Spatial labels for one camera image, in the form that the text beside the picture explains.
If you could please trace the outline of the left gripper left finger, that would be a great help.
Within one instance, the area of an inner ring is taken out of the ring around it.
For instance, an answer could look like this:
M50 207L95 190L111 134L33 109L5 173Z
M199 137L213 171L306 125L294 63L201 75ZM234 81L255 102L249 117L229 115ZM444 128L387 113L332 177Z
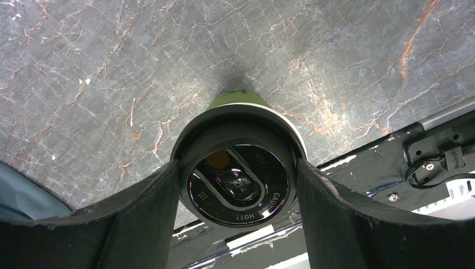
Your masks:
M2 268L165 268L179 162L66 217L1 221Z

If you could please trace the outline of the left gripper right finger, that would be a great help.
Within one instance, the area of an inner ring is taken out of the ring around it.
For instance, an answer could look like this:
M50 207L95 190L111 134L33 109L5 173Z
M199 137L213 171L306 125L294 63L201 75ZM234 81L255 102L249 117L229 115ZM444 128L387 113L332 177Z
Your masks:
M474 220L375 201L297 161L297 199L311 268L473 268Z

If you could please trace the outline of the black plastic cup lid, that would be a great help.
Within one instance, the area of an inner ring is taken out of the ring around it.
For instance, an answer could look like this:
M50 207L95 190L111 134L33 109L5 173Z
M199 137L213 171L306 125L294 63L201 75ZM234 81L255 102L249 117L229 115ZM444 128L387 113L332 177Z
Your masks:
M261 123L202 113L183 129L171 158L180 162L181 202L204 222L261 228L297 202L298 159Z

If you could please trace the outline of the green paper coffee cup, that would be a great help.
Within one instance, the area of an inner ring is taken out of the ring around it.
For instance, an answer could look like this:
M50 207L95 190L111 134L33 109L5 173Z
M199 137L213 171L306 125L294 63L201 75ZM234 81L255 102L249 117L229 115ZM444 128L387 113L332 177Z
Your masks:
M224 119L234 117L261 123L277 132L290 146L296 159L308 159L305 142L296 126L252 90L234 88L223 91L211 102L203 115Z

